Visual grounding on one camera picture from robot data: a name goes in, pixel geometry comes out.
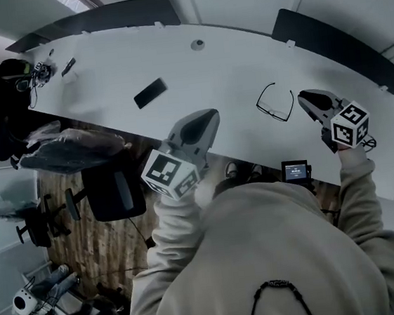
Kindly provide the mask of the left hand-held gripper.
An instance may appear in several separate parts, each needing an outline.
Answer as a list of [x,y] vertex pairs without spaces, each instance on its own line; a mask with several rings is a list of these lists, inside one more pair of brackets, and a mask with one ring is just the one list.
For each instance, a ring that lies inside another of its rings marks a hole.
[[178,120],[158,149],[153,149],[142,172],[151,190],[180,201],[207,171],[206,155],[213,147],[220,115],[201,109]]

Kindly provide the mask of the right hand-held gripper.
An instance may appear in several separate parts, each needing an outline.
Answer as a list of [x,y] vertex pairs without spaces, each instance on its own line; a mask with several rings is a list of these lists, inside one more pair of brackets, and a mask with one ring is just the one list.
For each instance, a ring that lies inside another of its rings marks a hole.
[[333,153],[339,145],[356,148],[368,135],[369,112],[357,102],[311,89],[298,94],[298,103],[312,120],[320,122],[322,141]]

